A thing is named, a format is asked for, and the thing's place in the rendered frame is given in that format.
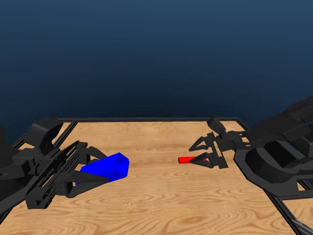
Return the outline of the blue hollow socket block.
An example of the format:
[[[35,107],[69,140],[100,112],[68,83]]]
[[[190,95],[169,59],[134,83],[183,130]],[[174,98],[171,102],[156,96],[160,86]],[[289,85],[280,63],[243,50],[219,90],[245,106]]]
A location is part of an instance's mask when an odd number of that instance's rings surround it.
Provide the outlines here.
[[[128,176],[130,161],[121,153],[115,153],[106,158],[88,163],[80,171],[109,178],[109,182]]]

